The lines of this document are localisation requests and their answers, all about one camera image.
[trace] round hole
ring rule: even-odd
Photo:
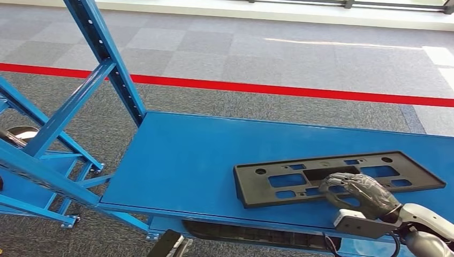
[[[265,169],[256,169],[255,173],[257,173],[259,175],[263,175],[263,174],[267,173],[267,171]]]
[[[392,162],[392,159],[391,159],[391,158],[388,158],[388,157],[383,157],[383,158],[382,158],[382,161],[383,161],[383,162]]]

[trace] black cable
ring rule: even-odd
[[[389,232],[389,235],[392,236],[394,243],[396,243],[396,250],[394,250],[394,253],[391,255],[391,257],[397,257],[400,252],[400,241],[397,238],[396,234],[394,234],[393,232]]]
[[[400,252],[400,241],[397,238],[396,234],[393,232],[390,232],[389,235],[394,239],[394,243],[396,244],[396,249],[394,250],[394,253],[391,255],[391,257],[397,257],[397,255]],[[326,248],[335,256],[335,257],[342,257],[337,253],[336,246],[334,245],[333,241],[331,240],[330,237],[324,235],[325,238],[325,246]]]

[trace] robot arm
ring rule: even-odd
[[[359,201],[358,206],[339,199],[329,190],[330,186],[342,186]],[[339,209],[359,212],[363,218],[354,217],[384,229],[384,233],[396,233],[400,241],[417,257],[454,257],[454,224],[435,212],[414,203],[401,204],[375,179],[363,174],[334,173],[319,187],[327,199]],[[340,212],[336,221],[348,212]]]

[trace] red floor line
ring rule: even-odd
[[[83,71],[83,70],[19,65],[19,64],[9,64],[9,63],[0,63],[0,71],[52,75],[52,76],[70,77],[70,78],[86,78],[90,74],[90,71]],[[388,95],[388,94],[348,92],[348,91],[314,89],[314,88],[256,85],[256,84],[247,84],[247,83],[221,82],[221,81],[198,80],[198,79],[166,78],[166,77],[156,77],[156,76],[148,76],[148,75],[131,75],[131,78],[136,83],[165,85],[165,86],[217,89],[217,90],[228,90],[228,91],[236,91],[236,92],[249,92],[249,93],[262,93],[262,94],[275,94],[275,95],[305,96],[305,97],[316,97],[316,98],[337,99],[337,100],[352,100],[352,101],[367,101],[367,102],[379,102],[379,103],[399,103],[399,104],[429,105],[429,106],[439,106],[439,107],[454,107],[454,99],[448,99],[448,98],[408,96],[408,95]]]

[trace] blue metal workbench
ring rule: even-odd
[[[334,230],[336,208],[324,200],[245,209],[237,199],[233,167],[237,164],[316,156],[401,151],[444,180],[443,189],[397,193],[401,202],[426,206],[454,221],[445,196],[454,194],[454,138],[409,133],[312,126],[237,118],[146,111],[94,0],[65,0],[100,62],[54,115],[47,118],[0,78],[0,112],[17,109],[41,126],[25,147],[0,140],[0,213],[37,215],[71,228],[65,212],[72,201],[114,217],[157,239],[166,229],[185,235],[182,220],[294,231],[344,238],[344,256],[383,256],[394,250],[384,237],[371,241]],[[86,179],[103,165],[63,132],[65,125],[108,77],[139,127],[115,174]],[[60,140],[71,152],[48,151]],[[68,174],[84,162],[75,180]],[[101,196],[87,188],[110,182]],[[65,198],[49,211],[56,194]],[[148,215],[142,222],[128,213]],[[403,249],[400,256],[411,256]]]
[[[258,228],[333,233],[337,209],[324,200],[245,209],[237,199],[233,167],[396,149],[444,181],[454,180],[454,160],[450,157],[454,138],[147,112],[100,207]],[[396,193],[396,197],[454,220],[451,206],[442,197],[453,194],[454,186],[448,183],[443,189]]]

